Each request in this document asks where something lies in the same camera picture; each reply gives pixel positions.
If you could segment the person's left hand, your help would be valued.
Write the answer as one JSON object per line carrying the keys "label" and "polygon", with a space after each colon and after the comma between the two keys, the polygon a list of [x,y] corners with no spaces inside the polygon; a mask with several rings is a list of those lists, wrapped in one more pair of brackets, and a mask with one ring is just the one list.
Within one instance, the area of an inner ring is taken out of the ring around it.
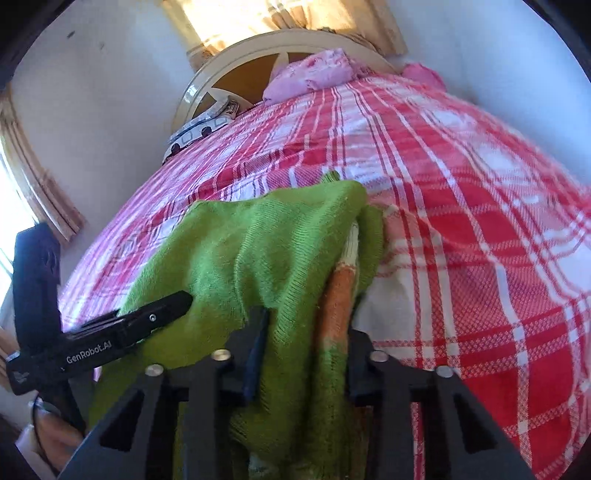
{"label": "person's left hand", "polygon": [[41,456],[58,472],[84,440],[84,435],[76,428],[44,409],[33,413],[33,428]]}

